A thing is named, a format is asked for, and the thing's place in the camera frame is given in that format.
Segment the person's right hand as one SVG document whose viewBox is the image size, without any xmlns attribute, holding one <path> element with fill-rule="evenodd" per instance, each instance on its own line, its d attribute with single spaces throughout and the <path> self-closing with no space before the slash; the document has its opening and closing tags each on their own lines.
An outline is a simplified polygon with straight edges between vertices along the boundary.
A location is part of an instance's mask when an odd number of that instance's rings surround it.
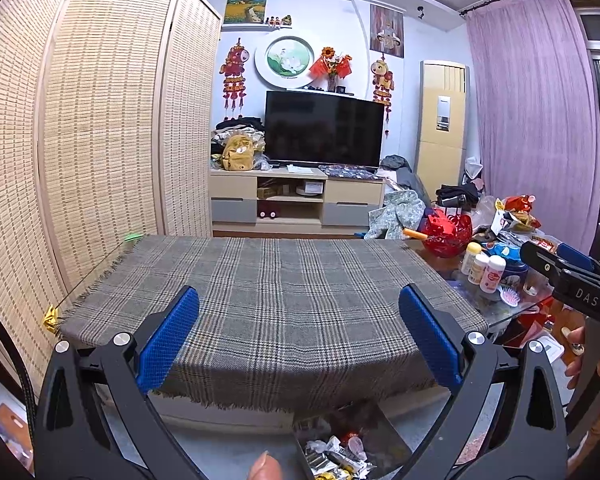
<svg viewBox="0 0 600 480">
<path fill-rule="evenodd" d="M 570 330 L 568 327 L 562 328 L 562 336 L 566 338 L 566 341 L 570 345 L 571 349 L 577 346 L 583 347 L 585 345 L 585 327 L 581 326 Z M 576 353 L 576 357 L 567 365 L 565 375 L 570 378 L 567 388 L 573 390 L 577 387 L 579 375 L 582 367 L 584 351 Z M 600 376 L 600 362 L 597 364 L 597 374 Z"/>
</svg>

